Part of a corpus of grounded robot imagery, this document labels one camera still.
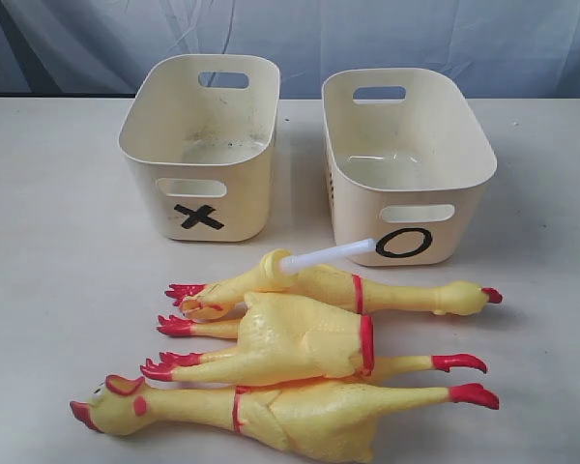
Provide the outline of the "intact yellow rubber chicken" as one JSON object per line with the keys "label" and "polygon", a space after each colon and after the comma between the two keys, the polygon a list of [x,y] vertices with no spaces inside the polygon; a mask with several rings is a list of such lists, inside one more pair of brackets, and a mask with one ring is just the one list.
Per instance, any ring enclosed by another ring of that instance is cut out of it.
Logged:
{"label": "intact yellow rubber chicken", "polygon": [[362,279],[363,295],[362,312],[353,312],[357,314],[395,309],[466,316],[503,300],[497,289],[468,281],[455,281],[437,287],[392,286],[357,276]]}

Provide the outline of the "headless yellow rubber chicken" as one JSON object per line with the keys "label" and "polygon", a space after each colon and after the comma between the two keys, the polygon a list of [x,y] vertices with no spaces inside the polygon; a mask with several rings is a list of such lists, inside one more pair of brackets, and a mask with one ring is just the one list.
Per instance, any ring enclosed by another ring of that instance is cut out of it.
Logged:
{"label": "headless yellow rubber chicken", "polygon": [[375,364],[373,323],[308,297],[248,292],[237,344],[228,355],[147,360],[153,380],[259,387],[311,378],[370,375]]}

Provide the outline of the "cream bin marked O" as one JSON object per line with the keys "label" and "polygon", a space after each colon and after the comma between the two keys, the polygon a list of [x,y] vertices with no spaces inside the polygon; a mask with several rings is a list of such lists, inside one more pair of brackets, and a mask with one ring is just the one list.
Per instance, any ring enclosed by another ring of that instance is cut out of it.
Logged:
{"label": "cream bin marked O", "polygon": [[372,239],[368,267],[436,264],[457,248],[497,170],[465,97],[420,68],[347,70],[322,85],[337,244]]}

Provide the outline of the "rubber chicken with white tube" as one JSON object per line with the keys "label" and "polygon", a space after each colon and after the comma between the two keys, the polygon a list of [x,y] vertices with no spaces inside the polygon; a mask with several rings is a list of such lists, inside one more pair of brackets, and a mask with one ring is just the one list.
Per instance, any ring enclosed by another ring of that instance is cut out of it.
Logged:
{"label": "rubber chicken with white tube", "polygon": [[219,319],[243,302],[248,292],[305,296],[360,313],[363,311],[362,279],[329,263],[375,248],[373,239],[364,239],[299,255],[276,249],[241,275],[209,284],[171,284],[165,294],[188,319]]}

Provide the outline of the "cream bin marked X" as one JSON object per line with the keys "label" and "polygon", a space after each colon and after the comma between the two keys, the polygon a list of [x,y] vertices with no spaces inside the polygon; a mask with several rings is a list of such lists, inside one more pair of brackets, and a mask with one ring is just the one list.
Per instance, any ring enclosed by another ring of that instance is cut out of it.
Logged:
{"label": "cream bin marked X", "polygon": [[161,235],[240,242],[268,221],[278,66],[262,57],[184,54],[157,63],[119,135]]}

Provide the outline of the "grey backdrop curtain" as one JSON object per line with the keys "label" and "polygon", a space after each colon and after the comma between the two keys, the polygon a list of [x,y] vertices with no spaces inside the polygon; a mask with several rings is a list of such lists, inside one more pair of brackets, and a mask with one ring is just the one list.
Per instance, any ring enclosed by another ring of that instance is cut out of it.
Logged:
{"label": "grey backdrop curtain", "polygon": [[188,53],[267,58],[286,99],[385,67],[470,98],[580,98],[580,1],[0,1],[0,94],[131,94]]}

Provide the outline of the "large yellow rubber chicken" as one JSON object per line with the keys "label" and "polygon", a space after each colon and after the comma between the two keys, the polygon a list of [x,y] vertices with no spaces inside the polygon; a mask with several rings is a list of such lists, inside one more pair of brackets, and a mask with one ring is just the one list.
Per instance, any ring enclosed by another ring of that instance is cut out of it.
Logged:
{"label": "large yellow rubber chicken", "polygon": [[369,377],[212,389],[157,389],[143,378],[109,375],[88,401],[73,401],[70,408],[89,429],[113,436],[131,435],[160,421],[193,422],[327,463],[369,463],[384,415],[446,402],[499,408],[498,396],[479,383],[428,388],[383,384],[400,373],[453,367],[487,369],[469,354],[378,357]]}

